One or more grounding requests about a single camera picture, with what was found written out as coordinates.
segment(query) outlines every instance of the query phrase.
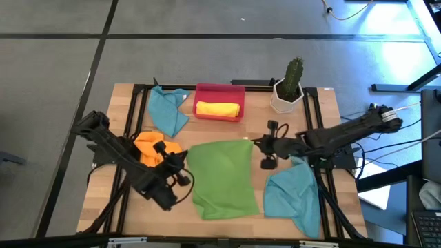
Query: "yellow towel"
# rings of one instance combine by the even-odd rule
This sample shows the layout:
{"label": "yellow towel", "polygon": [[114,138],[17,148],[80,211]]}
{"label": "yellow towel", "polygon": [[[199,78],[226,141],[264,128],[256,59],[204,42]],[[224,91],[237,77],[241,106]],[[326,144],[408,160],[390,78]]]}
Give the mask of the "yellow towel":
{"label": "yellow towel", "polygon": [[[164,135],[158,132],[142,132],[138,135],[134,144],[141,151],[141,163],[155,167],[160,162],[164,160],[164,158],[153,148],[153,145],[159,141],[164,141]],[[178,143],[173,143],[169,141],[164,141],[165,151],[169,154],[170,152],[178,153],[182,152],[182,148]]]}
{"label": "yellow towel", "polygon": [[206,103],[199,101],[196,104],[197,114],[237,117],[240,105],[237,103]]}

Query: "gray carpet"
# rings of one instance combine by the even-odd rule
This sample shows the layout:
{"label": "gray carpet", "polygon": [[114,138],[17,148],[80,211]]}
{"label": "gray carpet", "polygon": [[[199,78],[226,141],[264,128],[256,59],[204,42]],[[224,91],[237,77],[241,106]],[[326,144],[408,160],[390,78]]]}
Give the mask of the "gray carpet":
{"label": "gray carpet", "polygon": [[[110,4],[110,0],[5,0],[0,2],[0,33],[100,33]],[[329,4],[343,17],[364,3],[333,0]],[[319,0],[120,1],[110,32],[419,34],[403,3],[376,3],[360,16],[341,22],[324,18]],[[96,45],[97,40],[0,39],[0,150],[28,160],[24,166],[3,163],[0,167],[0,240],[32,235]],[[419,101],[417,94],[372,93],[369,86],[408,84],[435,65],[421,42],[107,40],[86,113],[107,110],[115,83],[152,83],[153,76],[163,84],[282,77],[295,56],[305,60],[302,86],[333,87],[341,114],[364,110],[369,103],[402,107]],[[399,115],[405,125],[420,118],[417,107]],[[361,143],[370,149],[419,136],[416,125]],[[413,147],[383,161],[402,165],[419,157],[420,148]],[[85,142],[78,140],[48,235],[75,232],[91,158]],[[388,236],[375,225],[368,227],[374,238]]]}

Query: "white pot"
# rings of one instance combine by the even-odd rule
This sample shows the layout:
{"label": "white pot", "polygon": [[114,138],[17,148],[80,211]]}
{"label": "white pot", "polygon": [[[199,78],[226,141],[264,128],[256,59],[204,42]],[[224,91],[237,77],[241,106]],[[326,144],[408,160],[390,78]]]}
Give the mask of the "white pot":
{"label": "white pot", "polygon": [[286,114],[286,113],[292,112],[294,110],[294,105],[303,98],[302,86],[300,84],[298,84],[298,89],[300,90],[300,97],[298,97],[294,102],[289,102],[289,101],[285,101],[283,99],[280,99],[277,95],[276,86],[282,82],[283,82],[283,79],[280,80],[279,82],[277,82],[276,84],[274,84],[273,94],[271,96],[271,102],[269,102],[271,107],[278,114]]}

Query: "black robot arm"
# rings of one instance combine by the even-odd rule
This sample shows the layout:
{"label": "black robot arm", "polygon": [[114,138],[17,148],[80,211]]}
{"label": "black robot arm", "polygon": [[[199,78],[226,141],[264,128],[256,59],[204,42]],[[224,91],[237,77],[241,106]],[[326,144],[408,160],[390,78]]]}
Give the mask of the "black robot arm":
{"label": "black robot arm", "polygon": [[[272,130],[270,134],[253,140],[267,158],[277,155],[287,159],[289,156],[317,156],[329,158],[334,153],[359,139],[374,133],[397,132],[402,119],[391,107],[373,107],[363,116],[330,128],[316,128],[296,134],[296,138],[278,138]],[[269,121],[268,127],[277,129],[277,122]]]}
{"label": "black robot arm", "polygon": [[108,127],[108,117],[102,112],[92,111],[72,128],[72,132],[95,142],[115,163],[121,165],[127,173],[127,181],[140,195],[148,200],[152,198],[163,210],[170,210],[177,197],[168,185],[167,178],[175,176],[179,185],[190,183],[189,178],[180,173],[187,151],[167,154],[164,142],[158,142],[154,149],[164,160],[156,167],[148,167],[130,154],[127,146],[132,142],[116,137]]}

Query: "wooden tabletop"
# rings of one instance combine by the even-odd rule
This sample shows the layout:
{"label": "wooden tabletop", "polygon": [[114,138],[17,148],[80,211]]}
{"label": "wooden tabletop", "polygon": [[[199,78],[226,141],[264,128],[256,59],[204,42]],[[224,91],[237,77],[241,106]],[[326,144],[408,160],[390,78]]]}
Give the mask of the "wooden tabletop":
{"label": "wooden tabletop", "polygon": [[[107,116],[110,119],[110,130],[117,136],[123,134],[127,112],[132,95],[133,84],[116,84],[110,99]],[[332,127],[340,123],[336,96],[331,88],[319,88],[318,95],[322,119],[325,127]],[[194,93],[179,107],[179,110],[189,116],[188,123],[175,138],[166,140],[177,142],[183,149],[193,145],[212,141],[232,140],[238,138],[259,138],[268,133],[267,121],[275,120],[279,125],[289,124],[287,136],[294,136],[296,132],[307,129],[303,102],[300,101],[295,110],[290,114],[276,114],[269,106],[271,92],[246,92],[245,115],[241,122],[231,123],[226,121],[211,121],[197,119],[192,114]],[[137,113],[141,98],[135,107],[132,131],[135,129]],[[314,108],[311,115],[316,127]],[[143,131],[157,130],[145,112]],[[286,218],[265,218],[263,215],[263,192],[265,181],[271,174],[290,167],[289,161],[279,160],[275,170],[263,170],[260,161],[263,155],[257,147],[253,148],[252,156],[252,186],[260,209],[260,214],[230,220],[202,220],[188,197],[182,203],[173,206],[171,211],[163,211],[153,200],[145,200],[131,189],[123,233],[127,235],[144,236],[191,236],[191,237],[230,237],[230,238],[287,238],[308,239],[292,222]],[[89,227],[93,220],[103,210],[109,200],[115,166],[104,166],[96,170],[91,178],[85,195],[83,209],[77,230],[83,231]],[[357,195],[354,179],[343,169],[334,169],[334,182],[336,186],[338,203],[346,217],[363,235],[367,235],[360,201]],[[188,187],[175,186],[174,193],[178,198],[184,196]],[[116,206],[112,219],[111,230],[116,229],[119,205]],[[335,236],[335,225],[332,210],[327,206],[327,213],[331,235]]]}

